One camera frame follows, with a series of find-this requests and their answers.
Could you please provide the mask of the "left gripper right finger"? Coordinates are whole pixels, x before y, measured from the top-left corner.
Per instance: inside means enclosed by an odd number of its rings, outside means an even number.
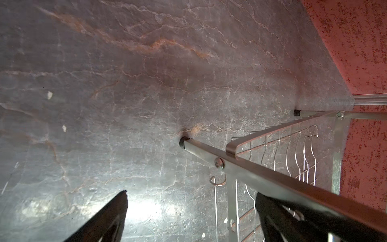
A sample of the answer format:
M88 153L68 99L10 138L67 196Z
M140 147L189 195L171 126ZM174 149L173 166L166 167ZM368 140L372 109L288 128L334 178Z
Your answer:
M326 242L328 234L297 220L281 203L257 193L256 211L266 242Z

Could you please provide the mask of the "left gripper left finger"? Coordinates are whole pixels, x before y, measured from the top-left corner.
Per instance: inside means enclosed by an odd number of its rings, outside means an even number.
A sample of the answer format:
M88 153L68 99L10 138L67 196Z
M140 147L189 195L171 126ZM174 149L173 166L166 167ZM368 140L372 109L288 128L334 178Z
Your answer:
M120 242L128 210L126 190L119 192L82 227L66 239L67 242Z

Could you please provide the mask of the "chrome wire dish rack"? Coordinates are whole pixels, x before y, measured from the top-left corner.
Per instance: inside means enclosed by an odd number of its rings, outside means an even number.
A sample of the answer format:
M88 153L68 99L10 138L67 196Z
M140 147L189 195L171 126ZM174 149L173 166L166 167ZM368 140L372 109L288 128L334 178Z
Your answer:
M210 183L227 192L228 239L231 242L266 242L256 211L256 195L269 197L288 209L297 220L305 220L328 234L327 242L384 242L385 213L340 196L341 161L346 129L353 119L382 121L385 113L345 111L294 111L295 120L234 137L225 150L188 137L180 147L214 165L225 179ZM335 120L333 164L328 169L332 187L316 185L323 177L318 164L317 139L322 117Z

